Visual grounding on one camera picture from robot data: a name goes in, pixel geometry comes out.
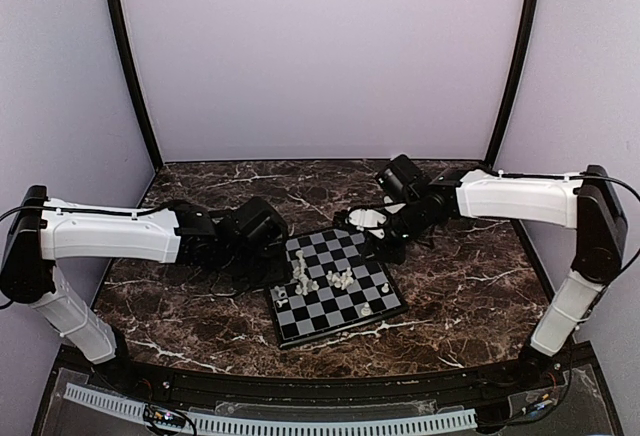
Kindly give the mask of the white chess queen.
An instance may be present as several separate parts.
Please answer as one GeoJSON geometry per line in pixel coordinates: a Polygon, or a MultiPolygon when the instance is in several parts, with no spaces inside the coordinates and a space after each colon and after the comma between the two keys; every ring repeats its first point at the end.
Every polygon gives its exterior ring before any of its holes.
{"type": "Polygon", "coordinates": [[[295,287],[295,294],[306,296],[313,292],[316,292],[318,289],[319,284],[317,281],[304,277],[298,280],[298,283],[295,287]]]}

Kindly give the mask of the black and white chessboard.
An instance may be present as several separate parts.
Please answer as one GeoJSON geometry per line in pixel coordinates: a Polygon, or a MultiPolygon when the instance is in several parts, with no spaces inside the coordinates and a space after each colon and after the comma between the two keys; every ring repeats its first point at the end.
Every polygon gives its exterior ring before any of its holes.
{"type": "Polygon", "coordinates": [[[310,344],[337,333],[395,317],[408,310],[385,264],[363,256],[365,235],[354,230],[327,228],[291,237],[285,246],[285,256],[291,279],[266,291],[278,346],[282,350],[310,344]],[[297,266],[295,253],[302,249],[306,260],[306,278],[318,282],[319,289],[306,296],[296,295],[299,279],[294,278],[297,266]],[[326,276],[330,271],[343,272],[351,268],[355,282],[346,290],[330,286],[326,276]],[[384,294],[382,286],[390,291],[384,294]],[[278,308],[274,288],[285,287],[288,303],[278,308]],[[366,303],[372,314],[361,315],[366,303]]]}

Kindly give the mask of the white chess king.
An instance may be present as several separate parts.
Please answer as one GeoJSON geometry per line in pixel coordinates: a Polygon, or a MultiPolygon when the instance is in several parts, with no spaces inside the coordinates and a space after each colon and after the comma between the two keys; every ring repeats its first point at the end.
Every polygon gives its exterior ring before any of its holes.
{"type": "Polygon", "coordinates": [[[294,268],[294,278],[295,279],[306,278],[307,264],[304,257],[304,251],[302,249],[299,249],[295,253],[295,256],[297,258],[297,266],[294,268]]]}

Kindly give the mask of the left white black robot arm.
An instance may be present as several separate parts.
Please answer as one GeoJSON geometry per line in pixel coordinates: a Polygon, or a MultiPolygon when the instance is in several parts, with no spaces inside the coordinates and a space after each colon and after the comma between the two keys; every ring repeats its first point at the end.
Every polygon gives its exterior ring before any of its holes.
{"type": "Polygon", "coordinates": [[[184,200],[155,208],[87,206],[29,188],[6,213],[12,224],[1,260],[1,293],[27,305],[72,342],[120,392],[141,383],[126,342],[78,296],[57,269],[62,259],[137,259],[225,272],[243,292],[284,276],[288,227],[264,199],[211,210],[184,200]]]}

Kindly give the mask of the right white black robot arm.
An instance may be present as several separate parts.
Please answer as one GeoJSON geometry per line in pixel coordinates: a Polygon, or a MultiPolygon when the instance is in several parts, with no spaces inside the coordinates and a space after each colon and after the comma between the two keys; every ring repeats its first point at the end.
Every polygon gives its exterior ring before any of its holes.
{"type": "Polygon", "coordinates": [[[547,376],[546,357],[559,352],[625,270],[627,217],[616,181],[601,166],[531,174],[464,162],[427,175],[400,155],[382,166],[375,180],[384,201],[354,223],[387,245],[416,240],[456,218],[514,220],[573,235],[564,279],[525,345],[531,352],[511,366],[510,380],[521,390],[547,376]]]}

